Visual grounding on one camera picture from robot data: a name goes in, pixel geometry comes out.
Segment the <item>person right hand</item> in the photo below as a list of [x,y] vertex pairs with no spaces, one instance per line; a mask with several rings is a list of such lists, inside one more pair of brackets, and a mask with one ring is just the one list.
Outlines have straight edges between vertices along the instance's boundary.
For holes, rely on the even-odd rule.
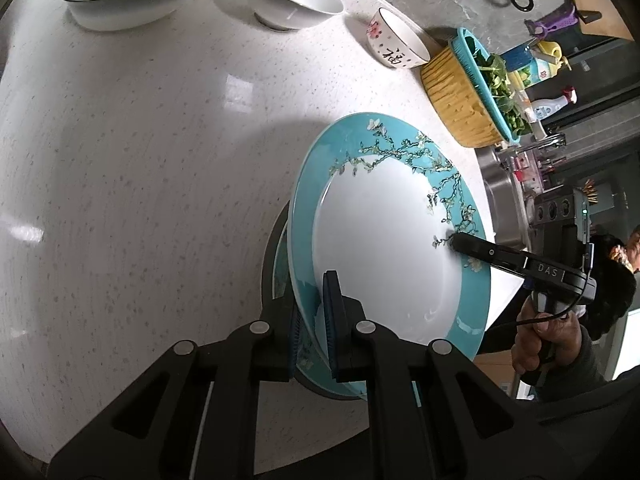
[[527,298],[518,315],[518,332],[511,349],[512,365],[518,374],[538,370],[541,364],[568,365],[582,348],[582,329],[573,311],[548,320]]

